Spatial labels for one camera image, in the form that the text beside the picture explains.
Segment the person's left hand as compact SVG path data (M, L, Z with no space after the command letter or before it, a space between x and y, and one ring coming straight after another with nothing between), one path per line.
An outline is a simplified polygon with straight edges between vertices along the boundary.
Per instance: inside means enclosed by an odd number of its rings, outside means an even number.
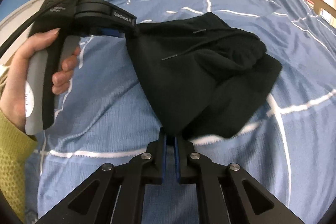
M21 131L25 130L25 85L30 58L35 52L49 47L58 37L59 30L37 33L29 37L16 51L12 59L6 86L1 95L1 110L5 117ZM70 87L70 79L77 66L80 47L61 64L61 70L52 76L52 92L60 95Z

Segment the olive knit sleeve forearm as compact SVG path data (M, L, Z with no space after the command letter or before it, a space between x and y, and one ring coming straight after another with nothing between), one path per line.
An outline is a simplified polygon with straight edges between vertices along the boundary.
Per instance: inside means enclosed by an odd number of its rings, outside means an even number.
M1 79L1 191L25 222L25 163L37 139L25 133L26 64L11 64Z

